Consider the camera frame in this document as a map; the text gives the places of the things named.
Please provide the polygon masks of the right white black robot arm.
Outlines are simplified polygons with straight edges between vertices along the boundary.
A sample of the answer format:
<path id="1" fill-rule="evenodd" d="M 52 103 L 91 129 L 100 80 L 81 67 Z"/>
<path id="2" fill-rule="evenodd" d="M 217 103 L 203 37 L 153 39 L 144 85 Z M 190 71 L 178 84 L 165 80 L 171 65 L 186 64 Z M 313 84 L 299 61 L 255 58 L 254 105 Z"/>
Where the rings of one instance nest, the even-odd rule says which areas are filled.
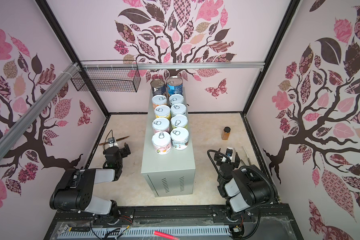
<path id="1" fill-rule="evenodd" d="M 240 166 L 241 159 L 213 151 L 210 158 L 218 174 L 220 195 L 226 199 L 226 214 L 229 220 L 237 220 L 244 212 L 271 204 L 278 192 L 275 184 L 257 166 Z"/>

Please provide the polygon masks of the pink cartoon label can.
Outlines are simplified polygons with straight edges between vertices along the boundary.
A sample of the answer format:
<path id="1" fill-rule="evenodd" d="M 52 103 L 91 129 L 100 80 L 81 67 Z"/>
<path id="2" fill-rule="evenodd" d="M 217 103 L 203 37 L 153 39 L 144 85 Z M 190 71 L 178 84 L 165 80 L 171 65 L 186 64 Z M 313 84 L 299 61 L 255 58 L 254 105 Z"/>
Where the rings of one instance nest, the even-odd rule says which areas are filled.
<path id="1" fill-rule="evenodd" d="M 168 154 L 172 149 L 172 139 L 168 132 L 160 131 L 153 135 L 152 143 L 157 154 Z"/>

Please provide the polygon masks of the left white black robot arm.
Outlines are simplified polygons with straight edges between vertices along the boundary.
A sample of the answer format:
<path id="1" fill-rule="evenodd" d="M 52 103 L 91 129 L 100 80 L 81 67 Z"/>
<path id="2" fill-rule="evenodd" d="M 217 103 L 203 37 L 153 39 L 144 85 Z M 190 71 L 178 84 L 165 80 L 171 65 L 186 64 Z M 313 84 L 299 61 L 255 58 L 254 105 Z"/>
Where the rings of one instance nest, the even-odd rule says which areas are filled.
<path id="1" fill-rule="evenodd" d="M 68 169 L 57 184 L 50 208 L 64 212 L 87 212 L 104 216 L 116 223 L 121 212 L 116 201 L 105 200 L 93 194 L 94 185 L 118 181 L 122 175 L 123 158 L 131 154 L 128 144 L 123 148 L 112 146 L 103 151 L 106 162 L 101 169 Z"/>

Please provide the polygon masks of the white can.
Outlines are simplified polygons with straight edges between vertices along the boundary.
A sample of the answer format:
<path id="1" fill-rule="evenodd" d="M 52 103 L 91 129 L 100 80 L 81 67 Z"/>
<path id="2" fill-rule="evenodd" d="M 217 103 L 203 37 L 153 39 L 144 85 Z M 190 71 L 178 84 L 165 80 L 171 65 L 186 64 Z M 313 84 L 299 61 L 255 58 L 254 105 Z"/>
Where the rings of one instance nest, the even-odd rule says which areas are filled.
<path id="1" fill-rule="evenodd" d="M 173 104 L 171 106 L 171 115 L 175 117 L 176 115 L 185 115 L 187 112 L 187 107 L 184 104 Z"/>
<path id="2" fill-rule="evenodd" d="M 175 128 L 171 131 L 172 146 L 176 150 L 184 150 L 188 146 L 189 131 L 186 128 Z"/>

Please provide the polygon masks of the patterned can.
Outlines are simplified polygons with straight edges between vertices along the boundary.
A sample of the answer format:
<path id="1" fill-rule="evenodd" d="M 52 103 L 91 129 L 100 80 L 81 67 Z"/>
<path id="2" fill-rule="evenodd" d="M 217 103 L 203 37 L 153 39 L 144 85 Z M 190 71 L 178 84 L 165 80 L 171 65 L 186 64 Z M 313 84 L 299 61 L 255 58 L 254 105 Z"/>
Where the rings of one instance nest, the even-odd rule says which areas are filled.
<path id="1" fill-rule="evenodd" d="M 170 107 L 175 104 L 183 104 L 184 103 L 184 96 L 181 94 L 173 94 L 169 97 Z"/>

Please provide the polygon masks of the dark label tin can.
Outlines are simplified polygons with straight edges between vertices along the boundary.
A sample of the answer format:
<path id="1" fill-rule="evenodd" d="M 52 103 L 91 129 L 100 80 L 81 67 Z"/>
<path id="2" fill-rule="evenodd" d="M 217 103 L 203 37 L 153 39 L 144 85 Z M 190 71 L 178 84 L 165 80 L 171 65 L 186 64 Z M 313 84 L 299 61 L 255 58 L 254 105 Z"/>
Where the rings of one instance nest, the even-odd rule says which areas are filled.
<path id="1" fill-rule="evenodd" d="M 154 79 L 151 81 L 151 90 L 153 96 L 166 94 L 166 83 L 162 79 Z"/>

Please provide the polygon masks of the blue label tin can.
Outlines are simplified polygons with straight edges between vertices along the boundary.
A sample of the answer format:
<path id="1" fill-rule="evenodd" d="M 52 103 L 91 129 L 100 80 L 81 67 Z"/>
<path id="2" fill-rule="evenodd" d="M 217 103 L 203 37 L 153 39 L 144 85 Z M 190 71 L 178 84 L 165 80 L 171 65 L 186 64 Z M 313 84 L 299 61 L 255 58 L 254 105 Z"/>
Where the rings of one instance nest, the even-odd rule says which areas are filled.
<path id="1" fill-rule="evenodd" d="M 183 79 L 179 76 L 171 76 L 167 79 L 167 92 L 169 96 L 183 94 Z"/>

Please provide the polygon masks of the green label tin can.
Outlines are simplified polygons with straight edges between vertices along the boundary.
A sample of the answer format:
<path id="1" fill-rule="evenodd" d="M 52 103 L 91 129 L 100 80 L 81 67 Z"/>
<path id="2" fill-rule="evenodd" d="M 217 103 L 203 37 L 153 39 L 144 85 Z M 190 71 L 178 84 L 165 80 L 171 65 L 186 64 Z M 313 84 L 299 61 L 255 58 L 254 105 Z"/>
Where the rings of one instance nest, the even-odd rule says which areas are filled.
<path id="1" fill-rule="evenodd" d="M 171 118 L 171 126 L 175 128 L 188 128 L 188 118 L 185 115 L 176 115 Z"/>

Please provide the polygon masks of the yellow label tin can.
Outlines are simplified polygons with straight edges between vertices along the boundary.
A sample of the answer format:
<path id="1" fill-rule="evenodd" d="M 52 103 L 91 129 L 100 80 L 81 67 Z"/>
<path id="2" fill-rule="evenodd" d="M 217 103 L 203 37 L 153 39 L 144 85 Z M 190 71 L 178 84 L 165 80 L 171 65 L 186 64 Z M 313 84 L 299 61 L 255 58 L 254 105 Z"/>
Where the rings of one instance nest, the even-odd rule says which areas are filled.
<path id="1" fill-rule="evenodd" d="M 171 108 L 167 105 L 157 106 L 154 110 L 156 118 L 171 119 Z"/>

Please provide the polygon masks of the orange label can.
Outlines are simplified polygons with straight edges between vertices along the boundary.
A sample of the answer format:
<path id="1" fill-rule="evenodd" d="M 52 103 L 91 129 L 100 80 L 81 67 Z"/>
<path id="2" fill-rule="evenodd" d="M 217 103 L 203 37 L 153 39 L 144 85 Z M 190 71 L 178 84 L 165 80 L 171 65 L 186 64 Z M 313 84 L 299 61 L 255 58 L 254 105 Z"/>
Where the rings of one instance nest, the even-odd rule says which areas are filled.
<path id="1" fill-rule="evenodd" d="M 164 95 L 155 95 L 152 97 L 152 104 L 153 104 L 153 109 L 155 109 L 158 106 L 167 105 L 168 104 L 167 97 Z"/>

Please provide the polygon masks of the pink label tin can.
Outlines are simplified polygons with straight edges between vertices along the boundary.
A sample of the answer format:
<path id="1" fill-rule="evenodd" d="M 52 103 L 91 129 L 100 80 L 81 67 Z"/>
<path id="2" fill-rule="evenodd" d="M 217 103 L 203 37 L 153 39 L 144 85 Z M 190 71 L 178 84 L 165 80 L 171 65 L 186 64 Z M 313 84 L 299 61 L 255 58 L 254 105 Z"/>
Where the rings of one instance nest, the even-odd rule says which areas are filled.
<path id="1" fill-rule="evenodd" d="M 170 121 L 167 118 L 156 118 L 152 122 L 152 128 L 154 133 L 158 132 L 170 132 Z"/>

